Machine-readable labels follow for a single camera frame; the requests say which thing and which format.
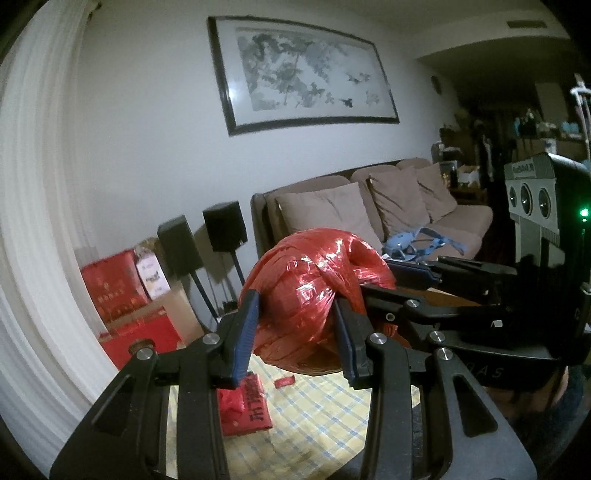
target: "blue strap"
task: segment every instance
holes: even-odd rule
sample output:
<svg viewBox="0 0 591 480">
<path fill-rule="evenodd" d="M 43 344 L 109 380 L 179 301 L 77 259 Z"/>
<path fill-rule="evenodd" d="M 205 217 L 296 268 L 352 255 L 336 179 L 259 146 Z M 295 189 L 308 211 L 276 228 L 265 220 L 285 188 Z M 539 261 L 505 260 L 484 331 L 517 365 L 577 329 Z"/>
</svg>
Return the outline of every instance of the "blue strap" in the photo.
<svg viewBox="0 0 591 480">
<path fill-rule="evenodd" d="M 413 242 L 417 239 L 417 236 L 420 233 L 433 238 L 433 241 L 429 247 L 422 249 L 414 248 Z M 428 257 L 437 248 L 440 248 L 448 243 L 458 252 L 460 252 L 461 255 L 466 253 L 466 247 L 460 242 L 456 242 L 455 240 L 441 235 L 435 230 L 431 230 L 427 227 L 420 228 L 414 232 L 403 232 L 391 236 L 384 244 L 384 251 L 395 260 L 414 260 L 419 262 L 423 258 Z"/>
</svg>

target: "framed painting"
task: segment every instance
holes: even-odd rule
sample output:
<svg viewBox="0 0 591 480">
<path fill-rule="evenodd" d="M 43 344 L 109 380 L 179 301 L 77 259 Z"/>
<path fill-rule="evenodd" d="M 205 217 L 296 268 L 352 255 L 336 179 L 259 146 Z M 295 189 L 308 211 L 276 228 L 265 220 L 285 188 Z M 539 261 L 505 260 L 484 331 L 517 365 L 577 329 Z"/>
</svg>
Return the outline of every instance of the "framed painting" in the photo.
<svg viewBox="0 0 591 480">
<path fill-rule="evenodd" d="M 230 135 L 335 123 L 399 123 L 375 45 L 327 28 L 209 17 Z"/>
</svg>

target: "pillow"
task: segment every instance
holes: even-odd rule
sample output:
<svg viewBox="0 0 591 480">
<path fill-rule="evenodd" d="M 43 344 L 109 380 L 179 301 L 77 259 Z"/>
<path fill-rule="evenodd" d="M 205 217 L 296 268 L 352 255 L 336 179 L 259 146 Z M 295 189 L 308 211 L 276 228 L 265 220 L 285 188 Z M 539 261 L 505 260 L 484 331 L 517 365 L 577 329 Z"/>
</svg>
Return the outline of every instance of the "pillow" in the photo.
<svg viewBox="0 0 591 480">
<path fill-rule="evenodd" d="M 317 192 L 284 193 L 277 196 L 277 203 L 290 234 L 336 228 L 354 233 L 382 252 L 382 242 L 369 223 L 357 183 Z"/>
<path fill-rule="evenodd" d="M 452 213 L 457 207 L 457 201 L 443 183 L 439 164 L 421 168 L 416 170 L 416 173 L 431 221 L 437 222 L 448 213 Z"/>
<path fill-rule="evenodd" d="M 427 160 L 426 158 L 418 158 L 418 157 L 405 158 L 405 159 L 400 160 L 399 162 L 396 163 L 396 166 L 400 170 L 405 170 L 406 168 L 413 168 L 413 167 L 418 170 L 419 168 L 425 168 L 430 165 L 433 165 L 433 162 Z"/>
<path fill-rule="evenodd" d="M 388 238 L 428 225 L 429 214 L 414 168 L 370 173 L 368 184 Z"/>
</svg>

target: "white curtain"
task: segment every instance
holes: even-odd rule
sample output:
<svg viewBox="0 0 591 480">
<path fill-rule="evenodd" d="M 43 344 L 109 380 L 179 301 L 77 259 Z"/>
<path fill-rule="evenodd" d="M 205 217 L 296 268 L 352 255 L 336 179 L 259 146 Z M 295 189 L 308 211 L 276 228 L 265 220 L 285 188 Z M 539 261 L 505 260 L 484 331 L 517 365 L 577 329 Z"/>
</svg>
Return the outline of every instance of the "white curtain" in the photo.
<svg viewBox="0 0 591 480">
<path fill-rule="evenodd" d="M 0 66 L 0 414 L 46 475 L 116 373 L 74 257 L 92 246 L 70 202 L 87 3 L 49 0 Z"/>
</svg>

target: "beige cushion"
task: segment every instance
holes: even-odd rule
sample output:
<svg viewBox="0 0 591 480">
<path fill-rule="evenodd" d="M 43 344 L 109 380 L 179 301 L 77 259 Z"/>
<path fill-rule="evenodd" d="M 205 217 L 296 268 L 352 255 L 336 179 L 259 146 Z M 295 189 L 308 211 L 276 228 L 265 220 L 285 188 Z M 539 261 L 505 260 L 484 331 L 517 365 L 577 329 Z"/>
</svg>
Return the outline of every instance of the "beige cushion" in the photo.
<svg viewBox="0 0 591 480">
<path fill-rule="evenodd" d="M 434 222 L 433 226 L 441 225 L 442 227 L 465 230 L 482 238 L 491 223 L 492 209 L 490 207 L 486 205 L 458 205 L 452 213 Z"/>
<path fill-rule="evenodd" d="M 453 212 L 457 207 L 457 201 L 443 183 L 439 165 L 435 163 L 429 167 L 420 168 L 416 172 L 418 184 L 421 186 L 421 194 L 431 220 L 437 222 L 444 215 Z"/>
<path fill-rule="evenodd" d="M 419 168 L 425 168 L 425 167 L 428 167 L 429 165 L 432 165 L 432 163 L 430 161 L 428 161 L 426 158 L 418 158 L 418 157 L 405 158 L 405 159 L 396 163 L 396 166 L 400 170 L 404 170 L 405 168 L 411 168 L 411 167 L 414 167 L 418 170 Z"/>
<path fill-rule="evenodd" d="M 310 228 L 338 228 L 382 251 L 382 242 L 369 223 L 357 183 L 318 192 L 284 193 L 277 197 L 277 203 L 290 234 Z"/>
<path fill-rule="evenodd" d="M 414 168 L 371 173 L 369 188 L 387 237 L 411 232 L 429 223 Z"/>
<path fill-rule="evenodd" d="M 285 238 L 290 233 L 287 231 L 279 207 L 275 199 L 284 193 L 303 193 L 303 192 L 315 192 L 316 190 L 333 189 L 342 185 L 349 185 L 350 181 L 341 175 L 329 175 L 326 177 L 317 177 L 315 179 L 303 180 L 298 183 L 293 183 L 286 187 L 273 190 L 265 195 L 267 199 L 267 209 L 269 213 L 269 223 L 271 224 L 271 230 L 273 230 L 273 237 L 275 243 Z"/>
<path fill-rule="evenodd" d="M 464 255 L 462 255 L 453 246 L 449 244 L 443 245 L 442 247 L 437 248 L 431 255 L 429 255 L 427 257 L 428 260 L 436 260 L 440 255 L 472 260 L 482 245 L 482 238 L 473 233 L 465 232 L 464 230 L 456 230 L 455 228 L 447 228 L 440 225 L 429 225 L 428 227 L 432 230 L 435 230 L 437 233 L 442 234 L 443 236 L 449 237 L 456 242 L 460 242 L 464 247 L 466 247 L 466 251 Z M 428 248 L 432 241 L 433 239 L 431 237 L 420 233 L 417 239 L 413 242 L 413 246 L 417 249 Z"/>
<path fill-rule="evenodd" d="M 371 226 L 374 227 L 374 231 L 380 240 L 385 242 L 387 239 L 384 227 L 382 226 L 382 219 L 379 216 L 378 209 L 374 203 L 374 198 L 372 197 L 367 184 L 370 173 L 381 173 L 383 171 L 398 171 L 398 169 L 394 165 L 373 165 L 371 167 L 359 168 L 351 175 L 351 181 L 359 183 L 359 191 L 361 192 L 361 198 L 365 204 L 365 209 L 368 211 Z"/>
</svg>

